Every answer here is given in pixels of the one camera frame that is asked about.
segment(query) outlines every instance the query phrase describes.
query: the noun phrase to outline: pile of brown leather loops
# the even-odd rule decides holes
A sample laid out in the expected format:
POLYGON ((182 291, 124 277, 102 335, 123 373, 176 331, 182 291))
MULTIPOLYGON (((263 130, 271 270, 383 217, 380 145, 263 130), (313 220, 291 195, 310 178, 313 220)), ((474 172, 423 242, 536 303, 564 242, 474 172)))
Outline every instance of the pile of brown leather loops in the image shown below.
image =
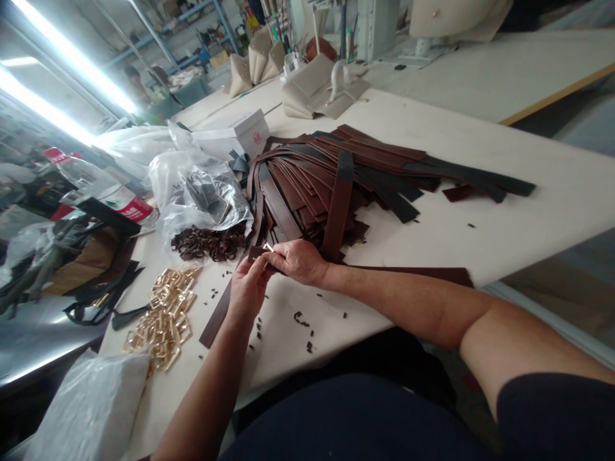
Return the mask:
POLYGON ((179 252, 184 261, 208 256, 214 261, 233 260, 237 251, 245 247, 245 222, 227 230, 199 229, 192 226, 182 230, 171 240, 171 249, 179 252))

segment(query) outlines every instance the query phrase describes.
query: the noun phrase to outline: ceiling light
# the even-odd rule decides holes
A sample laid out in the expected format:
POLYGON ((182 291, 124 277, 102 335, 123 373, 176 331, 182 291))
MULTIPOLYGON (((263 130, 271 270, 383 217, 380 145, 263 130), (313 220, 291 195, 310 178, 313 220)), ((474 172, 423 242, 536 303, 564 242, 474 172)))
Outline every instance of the ceiling light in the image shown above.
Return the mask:
POLYGON ((9 60, 0 61, 5 67, 20 67, 25 65, 38 64, 38 60, 33 58, 32 56, 24 56, 23 58, 12 58, 9 60))
POLYGON ((52 106, 43 98, 28 90, 25 86, 18 82, 13 75, 0 67, 0 89, 10 94, 12 97, 23 103, 41 117, 50 121, 56 127, 65 131, 77 141, 91 146, 94 141, 94 135, 89 133, 85 128, 71 119, 57 107, 52 106))
POLYGON ((68 38, 63 36, 26 0, 11 0, 46 39, 48 39, 78 72, 89 79, 113 102, 128 113, 137 111, 130 98, 107 78, 88 58, 86 58, 68 38))

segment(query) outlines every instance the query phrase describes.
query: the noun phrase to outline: water bottle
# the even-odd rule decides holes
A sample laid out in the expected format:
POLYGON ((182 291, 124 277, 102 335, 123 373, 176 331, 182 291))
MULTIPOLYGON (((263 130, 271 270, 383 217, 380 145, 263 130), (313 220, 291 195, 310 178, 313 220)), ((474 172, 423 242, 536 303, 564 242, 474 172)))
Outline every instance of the water bottle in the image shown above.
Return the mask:
POLYGON ((45 150, 43 155, 56 165, 60 173, 83 194, 96 198, 141 225, 144 230, 153 229, 156 225, 159 215, 157 210, 98 166, 83 159, 68 156, 57 147, 45 150))

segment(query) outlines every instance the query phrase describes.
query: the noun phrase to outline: person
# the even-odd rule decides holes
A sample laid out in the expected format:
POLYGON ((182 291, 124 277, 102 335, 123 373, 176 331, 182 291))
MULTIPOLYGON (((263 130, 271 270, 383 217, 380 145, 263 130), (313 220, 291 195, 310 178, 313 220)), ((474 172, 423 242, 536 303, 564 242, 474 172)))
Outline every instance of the person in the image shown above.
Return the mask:
MULTIPOLYGON (((498 423, 504 458, 615 457, 615 373, 542 321, 442 280, 326 263, 312 244, 298 240, 238 266, 226 319, 153 461, 218 456, 272 276, 266 263, 302 284, 351 296, 416 337, 459 350, 498 423)), ((414 366, 406 357, 405 367, 414 366)), ((365 373, 307 385, 260 413, 220 459, 495 459, 438 397, 430 384, 437 380, 422 379, 428 369, 421 365, 410 387, 365 373)))
POLYGON ((32 171, 13 163, 0 163, 0 183, 21 187, 34 182, 37 178, 32 171))
POLYGON ((147 95, 143 83, 141 83, 141 74, 135 66, 128 65, 124 67, 124 73, 128 77, 130 83, 130 96, 141 109, 146 109, 152 103, 152 100, 147 95))
POLYGON ((3 197, 4 200, 0 200, 0 208, 9 208, 13 203, 18 203, 29 211, 50 218, 60 205, 50 203, 44 196, 46 186, 47 181, 28 168, 0 163, 0 187, 12 190, 3 197))

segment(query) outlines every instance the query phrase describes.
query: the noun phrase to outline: clear plastic bag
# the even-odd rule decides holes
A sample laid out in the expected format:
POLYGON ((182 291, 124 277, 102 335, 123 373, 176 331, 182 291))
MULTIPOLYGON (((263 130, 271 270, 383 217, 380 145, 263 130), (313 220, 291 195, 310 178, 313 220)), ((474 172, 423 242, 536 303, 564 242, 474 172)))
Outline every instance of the clear plastic bag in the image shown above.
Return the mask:
POLYGON ((176 234, 192 225, 224 231, 246 223, 245 235, 254 221, 250 206, 230 166, 201 149, 160 154, 149 166, 154 197, 160 209, 156 230, 164 242, 171 268, 202 265, 203 261, 182 261, 171 250, 176 234))
POLYGON ((98 136, 94 145, 113 156, 120 168, 151 190, 147 172, 152 160, 163 152, 187 149, 192 135, 174 124, 168 127, 131 127, 98 136))
POLYGON ((117 461, 128 448, 149 351, 99 357, 86 351, 66 374, 25 461, 117 461))
POLYGON ((6 250, 6 259, 0 267, 0 287, 11 281, 13 267, 29 254, 40 252, 53 240, 53 222, 31 224, 13 237, 6 250))

